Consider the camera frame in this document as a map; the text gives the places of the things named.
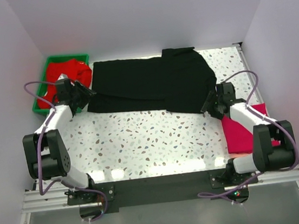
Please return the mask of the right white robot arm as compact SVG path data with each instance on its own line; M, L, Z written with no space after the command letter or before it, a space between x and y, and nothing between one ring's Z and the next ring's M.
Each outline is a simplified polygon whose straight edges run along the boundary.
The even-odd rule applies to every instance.
M232 172L287 171L299 164L291 123L272 119L257 111L245 99L237 99L232 83L216 85L207 95L201 111L220 120L228 117L252 134L252 153L229 160L226 168Z

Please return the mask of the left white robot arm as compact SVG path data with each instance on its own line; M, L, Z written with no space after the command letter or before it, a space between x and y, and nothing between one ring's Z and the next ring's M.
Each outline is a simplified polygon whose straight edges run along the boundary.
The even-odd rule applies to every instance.
M72 165L61 134L77 110L83 109L96 92L64 74L56 82L45 84L55 87L57 101L48 101L38 95L35 97L51 108L42 126L22 139L29 175L38 180L42 196L56 182L73 191L91 190L92 178Z

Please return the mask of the black t shirt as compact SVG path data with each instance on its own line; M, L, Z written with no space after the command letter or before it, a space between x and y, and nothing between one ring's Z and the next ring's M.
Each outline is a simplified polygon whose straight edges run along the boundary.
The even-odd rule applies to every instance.
M164 49L161 56L95 62L94 97L88 112L167 110L201 113L215 91L216 75L192 47Z

